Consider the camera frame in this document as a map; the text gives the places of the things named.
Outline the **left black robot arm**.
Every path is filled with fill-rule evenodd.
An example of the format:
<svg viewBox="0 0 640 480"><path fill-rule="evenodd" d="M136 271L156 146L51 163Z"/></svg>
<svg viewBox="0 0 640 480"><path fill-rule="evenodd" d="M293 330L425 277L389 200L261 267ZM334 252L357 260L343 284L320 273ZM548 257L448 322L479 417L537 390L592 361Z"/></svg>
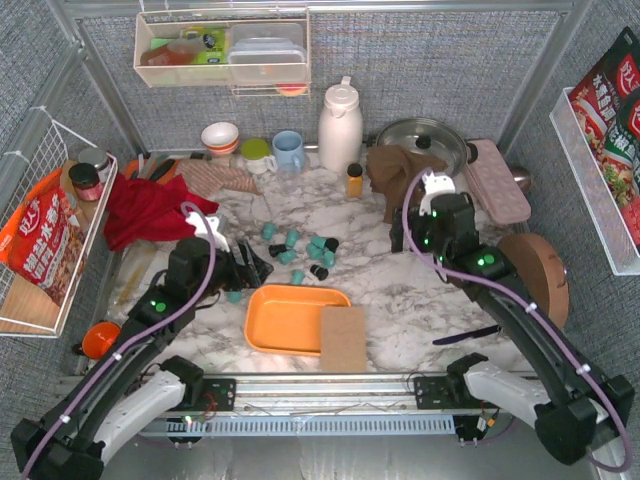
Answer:
<svg viewBox="0 0 640 480"><path fill-rule="evenodd" d="M194 407L203 395L203 370L175 355L152 379L130 388L144 368L195 318L198 304L222 292L256 289L271 263L240 240L236 251L201 238L179 241L128 313L119 336L85 378L40 420L23 419L11 433L26 479L97 479L110 453L147 423L176 407Z"/></svg>

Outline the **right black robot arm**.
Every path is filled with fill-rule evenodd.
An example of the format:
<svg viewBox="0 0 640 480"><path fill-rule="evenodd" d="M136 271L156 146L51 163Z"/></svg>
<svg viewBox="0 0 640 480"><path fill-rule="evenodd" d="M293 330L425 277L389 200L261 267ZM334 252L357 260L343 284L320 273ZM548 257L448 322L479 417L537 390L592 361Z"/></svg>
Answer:
<svg viewBox="0 0 640 480"><path fill-rule="evenodd" d="M634 388L624 376L608 377L582 356L536 305L506 254L480 242L470 196L440 195L427 212L409 205L395 208L394 246L400 237L443 282L463 290L496 321L539 379L532 383L469 354L452 365L454 391L529 425L562 464L588 458L602 470L629 470L633 448L626 425Z"/></svg>

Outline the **orange plastic tray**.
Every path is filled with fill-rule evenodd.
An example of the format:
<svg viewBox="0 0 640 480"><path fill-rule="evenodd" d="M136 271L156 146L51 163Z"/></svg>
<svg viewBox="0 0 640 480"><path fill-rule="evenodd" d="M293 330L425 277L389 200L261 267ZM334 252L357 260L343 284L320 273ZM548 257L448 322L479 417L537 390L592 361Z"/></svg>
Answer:
<svg viewBox="0 0 640 480"><path fill-rule="evenodd" d="M265 285L249 300L245 339L253 349L265 353L318 357L322 310L350 306L347 295L337 289Z"/></svg>

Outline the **tan scouring pad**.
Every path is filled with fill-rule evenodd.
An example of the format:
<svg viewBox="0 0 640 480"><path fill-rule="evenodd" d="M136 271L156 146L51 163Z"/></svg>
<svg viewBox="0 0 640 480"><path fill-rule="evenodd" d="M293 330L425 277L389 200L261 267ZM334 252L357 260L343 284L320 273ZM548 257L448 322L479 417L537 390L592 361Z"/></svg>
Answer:
<svg viewBox="0 0 640 480"><path fill-rule="evenodd" d="M320 369L327 374L366 372L366 311L363 307L322 309Z"/></svg>

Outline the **brown cloth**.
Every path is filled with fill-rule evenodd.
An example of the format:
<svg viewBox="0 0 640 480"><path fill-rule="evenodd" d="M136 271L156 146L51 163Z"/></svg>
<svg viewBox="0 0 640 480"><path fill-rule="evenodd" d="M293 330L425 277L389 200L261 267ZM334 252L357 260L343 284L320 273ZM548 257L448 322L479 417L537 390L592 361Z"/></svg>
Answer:
<svg viewBox="0 0 640 480"><path fill-rule="evenodd" d="M436 156L414 153L399 145L373 146L367 150L366 174L372 192L385 197L385 223L392 223L393 212L402 206L409 183L426 168L444 172L447 164Z"/></svg>

